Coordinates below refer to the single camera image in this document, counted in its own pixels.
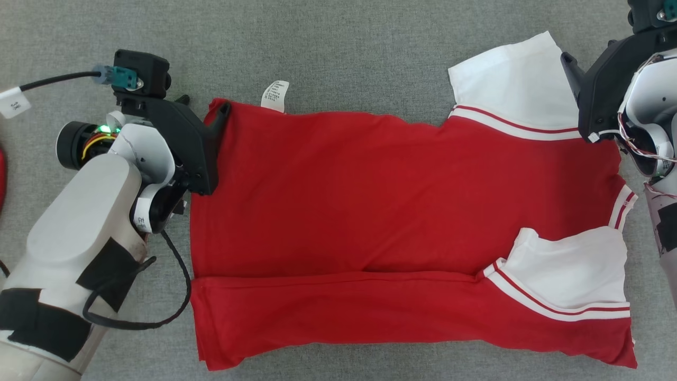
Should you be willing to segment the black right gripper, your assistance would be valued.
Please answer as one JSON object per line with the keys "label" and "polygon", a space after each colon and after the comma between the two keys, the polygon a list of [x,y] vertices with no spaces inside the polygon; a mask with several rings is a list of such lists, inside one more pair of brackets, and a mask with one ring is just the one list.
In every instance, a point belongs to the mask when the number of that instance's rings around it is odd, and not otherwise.
{"label": "black right gripper", "polygon": [[653,54],[675,48],[675,24],[647,30],[616,41],[585,73],[568,51],[560,59],[579,107],[578,130],[591,143],[592,133],[617,126],[617,113],[635,72]]}

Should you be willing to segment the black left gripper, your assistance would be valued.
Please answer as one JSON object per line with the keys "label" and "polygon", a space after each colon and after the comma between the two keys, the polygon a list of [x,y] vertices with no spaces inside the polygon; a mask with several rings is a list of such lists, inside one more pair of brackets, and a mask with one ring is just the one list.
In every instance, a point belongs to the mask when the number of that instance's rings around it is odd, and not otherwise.
{"label": "black left gripper", "polygon": [[179,166],[179,181],[189,192],[211,195],[218,185],[217,155],[231,112],[230,101],[213,101],[203,122],[190,108],[188,94],[174,101],[114,92],[125,115],[149,123],[164,140],[169,155]]}

